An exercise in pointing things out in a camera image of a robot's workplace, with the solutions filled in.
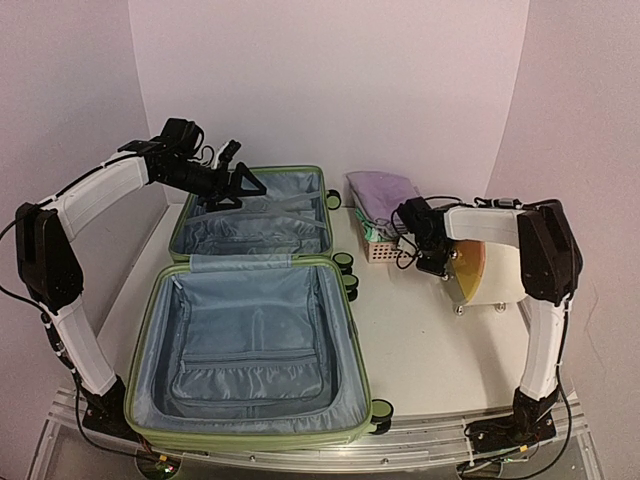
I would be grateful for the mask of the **white cylindrical container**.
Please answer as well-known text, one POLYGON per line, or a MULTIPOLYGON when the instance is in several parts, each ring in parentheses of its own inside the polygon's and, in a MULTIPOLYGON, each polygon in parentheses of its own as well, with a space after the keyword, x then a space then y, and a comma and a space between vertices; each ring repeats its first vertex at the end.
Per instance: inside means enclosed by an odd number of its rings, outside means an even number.
POLYGON ((498 312, 526 297, 518 248, 473 240, 455 241, 443 286, 456 315, 470 307, 493 306, 498 312))

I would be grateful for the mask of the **green hard-shell suitcase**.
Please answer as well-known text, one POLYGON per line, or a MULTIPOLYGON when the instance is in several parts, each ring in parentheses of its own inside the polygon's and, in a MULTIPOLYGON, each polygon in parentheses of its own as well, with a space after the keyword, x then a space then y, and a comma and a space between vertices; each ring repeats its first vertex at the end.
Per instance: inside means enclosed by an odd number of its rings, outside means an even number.
POLYGON ((141 323, 127 423, 160 446, 186 437, 207 449, 231 436, 387 432, 394 411, 370 393, 322 170, 255 175, 267 193, 240 209, 187 198, 141 323))

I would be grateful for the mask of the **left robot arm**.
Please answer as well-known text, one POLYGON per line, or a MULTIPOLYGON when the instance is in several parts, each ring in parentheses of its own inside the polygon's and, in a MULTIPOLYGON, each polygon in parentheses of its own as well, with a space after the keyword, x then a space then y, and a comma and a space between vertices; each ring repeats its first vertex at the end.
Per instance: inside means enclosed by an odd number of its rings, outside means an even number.
POLYGON ((149 140, 132 140, 58 193, 24 203, 7 226, 15 233, 17 271, 28 294, 11 298, 36 308, 56 358, 69 370, 86 421, 106 435, 133 439, 134 413, 124 405, 126 387, 106 359, 83 306, 84 273, 71 246, 78 234, 115 203, 153 183, 198 197, 209 212, 238 209, 266 186, 233 158, 230 140, 204 157, 203 130, 170 118, 149 140))

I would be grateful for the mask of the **purple garment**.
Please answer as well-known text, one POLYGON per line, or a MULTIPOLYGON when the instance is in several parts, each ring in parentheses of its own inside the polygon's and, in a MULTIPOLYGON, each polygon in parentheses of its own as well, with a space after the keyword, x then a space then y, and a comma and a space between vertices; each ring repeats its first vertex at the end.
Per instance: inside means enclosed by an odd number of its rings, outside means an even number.
POLYGON ((346 179, 355 203, 365 218, 376 226, 389 226, 395 209, 420 195, 407 177, 398 174, 356 171, 347 173, 346 179))

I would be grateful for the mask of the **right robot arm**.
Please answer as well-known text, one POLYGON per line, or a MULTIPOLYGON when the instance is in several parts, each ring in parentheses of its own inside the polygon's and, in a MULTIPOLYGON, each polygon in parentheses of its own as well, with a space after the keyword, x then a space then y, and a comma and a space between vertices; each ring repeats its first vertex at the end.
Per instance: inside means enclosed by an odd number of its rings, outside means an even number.
POLYGON ((560 200, 414 197, 391 215, 412 264, 442 279, 457 311, 517 306, 528 344, 509 414, 472 422, 477 453, 518 450, 556 434, 568 322, 583 258, 560 200))

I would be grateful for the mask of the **green tie-dye garment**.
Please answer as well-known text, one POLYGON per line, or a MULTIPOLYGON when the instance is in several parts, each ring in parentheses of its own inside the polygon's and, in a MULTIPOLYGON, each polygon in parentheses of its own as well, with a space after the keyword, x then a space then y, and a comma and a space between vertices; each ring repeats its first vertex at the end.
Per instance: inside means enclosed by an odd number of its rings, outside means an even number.
POLYGON ((363 229, 364 238, 368 242, 397 241, 401 234, 407 233, 405 225, 398 219, 372 220, 359 208, 355 209, 355 216, 363 229))

